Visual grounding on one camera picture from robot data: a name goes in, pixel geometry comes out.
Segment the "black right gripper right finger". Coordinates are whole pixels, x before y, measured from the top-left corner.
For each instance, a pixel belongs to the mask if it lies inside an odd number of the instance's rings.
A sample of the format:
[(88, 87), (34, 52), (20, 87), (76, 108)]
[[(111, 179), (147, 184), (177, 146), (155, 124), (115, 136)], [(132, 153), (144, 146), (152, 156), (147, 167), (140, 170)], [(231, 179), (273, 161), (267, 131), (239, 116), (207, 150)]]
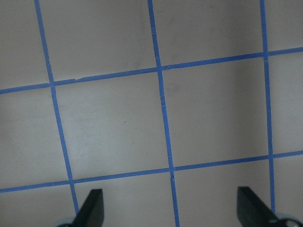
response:
[(294, 218), (279, 218), (247, 186), (237, 188), (237, 218), (243, 227), (301, 227)]

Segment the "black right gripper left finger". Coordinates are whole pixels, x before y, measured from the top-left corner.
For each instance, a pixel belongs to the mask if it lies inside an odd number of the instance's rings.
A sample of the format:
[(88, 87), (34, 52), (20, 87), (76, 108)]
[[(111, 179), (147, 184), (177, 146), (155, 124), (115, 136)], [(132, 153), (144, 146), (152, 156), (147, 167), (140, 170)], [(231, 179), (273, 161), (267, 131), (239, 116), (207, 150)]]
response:
[(104, 223), (104, 201), (102, 189), (89, 192), (71, 227), (101, 227)]

